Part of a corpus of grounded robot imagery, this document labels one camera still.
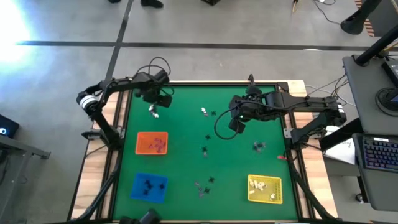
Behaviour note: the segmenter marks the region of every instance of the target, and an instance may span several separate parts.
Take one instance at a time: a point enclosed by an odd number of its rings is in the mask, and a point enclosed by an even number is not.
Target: orange tray
[[[137,134],[136,154],[165,155],[167,153],[167,132],[139,132]]]

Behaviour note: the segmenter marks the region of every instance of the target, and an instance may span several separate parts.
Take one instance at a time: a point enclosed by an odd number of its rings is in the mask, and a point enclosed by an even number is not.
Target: blue tray
[[[168,181],[167,177],[137,173],[132,184],[130,198],[163,203]]]

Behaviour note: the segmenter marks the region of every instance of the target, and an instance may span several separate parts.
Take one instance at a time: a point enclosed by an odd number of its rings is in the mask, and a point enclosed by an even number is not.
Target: green table surface
[[[114,219],[140,218],[154,208],[163,220],[296,220],[296,208],[289,168],[277,159],[285,150],[280,120],[250,121],[234,139],[226,141],[214,134],[219,114],[228,109],[233,95],[244,95],[246,86],[176,86],[170,108],[158,108],[159,119],[148,111],[148,103],[133,98],[127,124],[122,168],[116,194]],[[274,91],[262,86],[263,92]],[[209,114],[204,116],[201,108]],[[229,113],[218,123],[218,132],[230,136]],[[143,156],[135,153],[137,133],[167,131],[167,154]],[[261,153],[255,141],[266,142]],[[208,148],[204,157],[202,147]],[[169,178],[165,202],[153,203],[130,198],[136,173]],[[268,175],[282,179],[283,204],[248,201],[248,175]],[[214,177],[214,183],[208,180]],[[210,193],[199,197],[198,182]]]

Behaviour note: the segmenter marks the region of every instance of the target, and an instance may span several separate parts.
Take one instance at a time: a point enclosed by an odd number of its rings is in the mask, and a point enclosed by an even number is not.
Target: yellow bin
[[[282,179],[279,177],[248,175],[248,200],[251,202],[282,204]]]

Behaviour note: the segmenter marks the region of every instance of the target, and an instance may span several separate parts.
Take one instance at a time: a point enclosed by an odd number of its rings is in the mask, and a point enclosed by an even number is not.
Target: gray floor
[[[291,1],[221,0],[215,7],[199,0],[164,3],[165,9],[158,11],[143,9],[135,2],[123,41],[369,46],[377,40],[365,31],[345,34],[327,22],[309,0],[302,0],[294,15]],[[4,30],[0,41],[114,42],[126,6],[126,0],[119,4],[105,0],[1,1],[0,12],[10,13],[7,20],[0,20]],[[353,0],[321,7],[335,21],[356,10]],[[0,47],[0,114],[21,125],[20,141],[52,151],[49,160],[30,163],[28,182],[18,189],[11,218],[27,218],[29,223],[64,221],[87,144],[80,133],[91,124],[75,98],[79,91],[105,78],[114,47]],[[257,79],[297,79],[321,86],[344,74],[341,58],[351,54],[360,52],[122,47],[113,76],[132,75],[152,57],[163,56],[172,66],[173,80],[242,80],[252,73]],[[340,95],[353,102],[348,86]],[[349,120],[357,117],[354,107],[347,105],[345,111]],[[331,177],[330,182],[341,218],[396,220],[397,213],[377,212],[354,202],[358,185],[352,178]]]

